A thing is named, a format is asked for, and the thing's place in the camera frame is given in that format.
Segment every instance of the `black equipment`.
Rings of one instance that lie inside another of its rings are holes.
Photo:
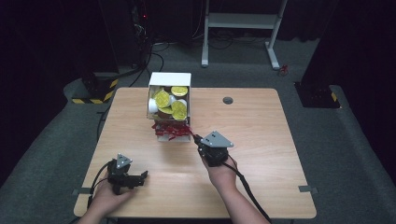
[[[220,133],[214,131],[205,138],[195,134],[193,138],[194,143],[198,146],[199,154],[206,159],[210,167],[221,166],[227,161],[227,147],[233,147],[233,143]]]
[[[143,186],[145,184],[145,179],[149,171],[141,175],[128,175],[131,162],[130,159],[119,154],[116,160],[113,159],[108,163],[107,181],[113,185],[113,191],[117,195],[120,194],[120,188],[127,187],[128,189],[133,189],[134,187]]]

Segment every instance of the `metal bracket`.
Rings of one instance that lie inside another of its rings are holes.
[[[208,147],[233,147],[233,143],[217,131],[214,131],[208,134],[207,137],[201,139],[201,143]]]
[[[311,192],[311,194],[317,194],[319,193],[317,188],[312,188],[311,186],[299,186],[298,187],[300,192]]]
[[[117,155],[117,169],[120,169],[120,168],[130,164],[131,162],[132,161],[129,158],[123,156],[122,154],[119,153]]]

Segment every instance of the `yellow and black tape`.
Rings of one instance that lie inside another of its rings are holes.
[[[116,88],[117,83],[119,82],[118,79],[113,80],[109,86],[107,90],[104,90],[104,96],[101,98],[91,98],[91,97],[78,97],[78,98],[72,98],[73,103],[75,104],[105,104],[107,103],[111,96],[114,93],[114,90]]]

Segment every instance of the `red object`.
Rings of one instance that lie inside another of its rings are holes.
[[[155,129],[155,135],[169,134],[169,141],[178,136],[193,134],[190,126],[184,121],[156,121],[151,128]]]

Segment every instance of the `hazard tape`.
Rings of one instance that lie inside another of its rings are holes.
[[[107,103],[111,96],[114,93],[114,89],[116,88],[117,83],[119,82],[118,79],[115,79],[114,81],[112,81],[109,85],[108,88],[108,93],[103,97],[103,99],[98,99],[98,98],[72,98],[72,102],[78,105],[84,105],[84,104],[95,104],[95,105],[99,105],[99,104],[105,104]]]

